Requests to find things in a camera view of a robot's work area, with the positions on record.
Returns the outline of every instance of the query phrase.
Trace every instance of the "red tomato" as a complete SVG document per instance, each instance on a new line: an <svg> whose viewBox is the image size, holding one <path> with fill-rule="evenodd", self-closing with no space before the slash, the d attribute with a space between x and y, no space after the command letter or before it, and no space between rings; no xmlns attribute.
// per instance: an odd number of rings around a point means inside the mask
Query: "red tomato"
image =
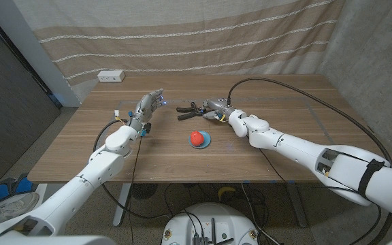
<svg viewBox="0 0 392 245"><path fill-rule="evenodd" d="M203 143L203 135L198 131L193 131L190 134L190 142L194 146L200 146Z"/></svg>

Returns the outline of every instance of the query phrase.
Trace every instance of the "white robotic arm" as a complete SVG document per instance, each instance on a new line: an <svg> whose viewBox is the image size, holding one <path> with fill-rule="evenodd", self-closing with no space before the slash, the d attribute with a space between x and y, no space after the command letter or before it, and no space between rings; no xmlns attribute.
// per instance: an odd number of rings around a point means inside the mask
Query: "white robotic arm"
<svg viewBox="0 0 392 245"><path fill-rule="evenodd" d="M207 119L227 121L238 137L249 136L256 148L275 150L286 158L308 168L325 186L340 196L367 206L374 202L392 212L392 168L390 163L353 146L325 146L277 131L265 120L227 105L226 99L209 99L203 103L211 112Z"/></svg>
<svg viewBox="0 0 392 245"><path fill-rule="evenodd" d="M0 237L19 237L20 234L55 236L81 208L93 191L119 173L124 158L131 153L130 144L139 137L152 113L164 103L163 89L145 95L137 104L129 126L121 126L94 151L88 165L38 208L0 224Z"/></svg>

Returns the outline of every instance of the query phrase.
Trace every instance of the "table leg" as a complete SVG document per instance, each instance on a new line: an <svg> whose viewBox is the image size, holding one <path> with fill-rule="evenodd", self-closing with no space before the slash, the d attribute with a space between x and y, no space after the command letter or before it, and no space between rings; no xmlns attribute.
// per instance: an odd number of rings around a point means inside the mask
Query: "table leg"
<svg viewBox="0 0 392 245"><path fill-rule="evenodd" d="M131 188L131 184L123 184L120 190L120 195L118 200L119 203L124 206L127 206L127 201L129 200L128 197L129 197L130 188ZM117 206L116 211L114 213L113 226L119 227L123 222L124 215L125 215L125 211L119 206Z"/></svg>
<svg viewBox="0 0 392 245"><path fill-rule="evenodd" d="M308 227L308 221L306 220L304 207L296 184L287 184L287 191L289 192L291 204L293 205L294 213L296 214L297 224L301 228Z"/></svg>

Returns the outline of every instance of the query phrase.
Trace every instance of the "blue dish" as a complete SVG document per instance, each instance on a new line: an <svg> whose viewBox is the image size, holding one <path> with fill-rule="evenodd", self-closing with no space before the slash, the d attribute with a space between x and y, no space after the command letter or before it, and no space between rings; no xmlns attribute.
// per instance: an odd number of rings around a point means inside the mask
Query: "blue dish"
<svg viewBox="0 0 392 245"><path fill-rule="evenodd" d="M200 132L202 134L202 136L203 136L202 144L200 146L192 145L191 140L190 140L190 136L189 136L189 144L192 147L196 148L196 149L202 149L202 148L207 147L210 144L210 142L211 142L211 136L207 132L205 132L205 131L198 130L198 132Z"/></svg>

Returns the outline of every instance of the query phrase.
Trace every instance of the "beige curtain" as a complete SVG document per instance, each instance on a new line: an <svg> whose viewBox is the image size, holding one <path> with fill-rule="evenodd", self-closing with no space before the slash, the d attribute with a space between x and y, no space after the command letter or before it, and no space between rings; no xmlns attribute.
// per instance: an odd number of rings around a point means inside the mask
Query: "beige curtain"
<svg viewBox="0 0 392 245"><path fill-rule="evenodd" d="M343 0L14 0L81 100L127 76L313 74Z"/></svg>

